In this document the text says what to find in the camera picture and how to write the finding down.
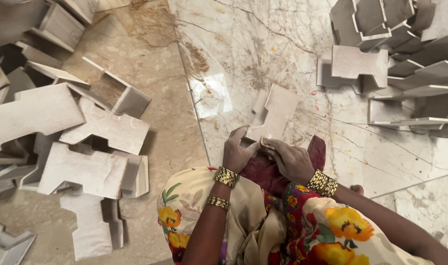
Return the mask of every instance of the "gold bracelet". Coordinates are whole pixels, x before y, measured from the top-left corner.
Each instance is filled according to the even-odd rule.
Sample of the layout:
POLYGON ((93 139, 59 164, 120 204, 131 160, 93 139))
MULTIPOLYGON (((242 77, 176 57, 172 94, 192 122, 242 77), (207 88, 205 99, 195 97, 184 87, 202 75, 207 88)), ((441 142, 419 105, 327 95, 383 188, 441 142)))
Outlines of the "gold bracelet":
POLYGON ((207 197, 206 203, 210 204, 210 205, 214 205, 214 206, 219 206, 226 211, 229 210, 229 206, 230 206, 230 203, 228 201, 218 198, 218 197, 214 197, 214 196, 207 197))
POLYGON ((231 188, 235 188, 235 184, 239 180, 240 176, 227 168, 219 167, 219 170, 214 174, 214 180, 219 181, 222 184, 229 185, 231 188))

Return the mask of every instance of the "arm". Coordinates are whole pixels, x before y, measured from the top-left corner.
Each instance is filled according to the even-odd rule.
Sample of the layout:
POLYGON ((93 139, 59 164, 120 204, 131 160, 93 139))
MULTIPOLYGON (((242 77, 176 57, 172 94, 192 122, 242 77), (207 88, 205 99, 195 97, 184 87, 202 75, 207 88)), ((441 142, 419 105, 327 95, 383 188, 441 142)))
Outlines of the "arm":
MULTIPOLYGON (((240 127, 233 130, 224 145, 222 166, 233 172, 242 171, 251 156, 260 148, 259 142, 247 148, 240 147, 240 141, 247 129, 247 127, 240 127)), ((209 196, 229 201, 230 192, 230 186, 216 182, 209 196)), ((224 239, 226 217, 226 210, 209 204, 204 206, 186 246, 182 265, 215 265, 218 263, 224 239)))
MULTIPOLYGON (((290 147, 279 140, 267 140, 267 150, 274 157, 283 176, 307 185, 314 175, 309 154, 303 148, 290 147)), ((336 202, 349 205, 371 219, 392 244, 411 255, 430 260, 435 265, 448 265, 448 249, 427 231, 376 202, 339 185, 332 197, 336 202)))

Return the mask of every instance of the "person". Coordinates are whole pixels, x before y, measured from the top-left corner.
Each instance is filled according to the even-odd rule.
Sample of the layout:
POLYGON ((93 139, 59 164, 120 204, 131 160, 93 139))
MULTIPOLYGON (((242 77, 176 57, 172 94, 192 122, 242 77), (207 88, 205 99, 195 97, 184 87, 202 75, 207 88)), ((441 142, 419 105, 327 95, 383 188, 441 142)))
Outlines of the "person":
POLYGON ((157 200, 175 264, 448 265, 448 249, 428 232, 314 170, 307 151, 268 139, 224 145, 222 167, 172 176, 157 200), (291 181, 280 198, 240 172, 257 151, 291 181))

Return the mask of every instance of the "sawdust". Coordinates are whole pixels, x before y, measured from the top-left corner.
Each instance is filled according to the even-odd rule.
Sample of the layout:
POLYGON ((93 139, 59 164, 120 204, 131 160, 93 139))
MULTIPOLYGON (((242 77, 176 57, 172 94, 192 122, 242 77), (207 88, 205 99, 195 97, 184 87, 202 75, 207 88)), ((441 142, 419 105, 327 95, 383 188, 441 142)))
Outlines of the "sawdust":
POLYGON ((133 28, 129 34, 152 47, 166 47, 178 41, 175 19, 167 0, 132 0, 129 6, 133 28))

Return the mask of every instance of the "foot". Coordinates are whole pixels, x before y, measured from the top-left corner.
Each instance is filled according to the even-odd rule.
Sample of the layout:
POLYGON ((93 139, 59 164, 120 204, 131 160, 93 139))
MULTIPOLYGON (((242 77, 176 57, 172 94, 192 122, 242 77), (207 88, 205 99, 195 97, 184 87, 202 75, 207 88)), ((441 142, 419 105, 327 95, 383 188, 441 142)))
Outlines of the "foot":
POLYGON ((350 189, 361 196, 365 195, 365 190, 363 189, 363 186, 361 186, 361 185, 353 185, 350 187, 350 189))

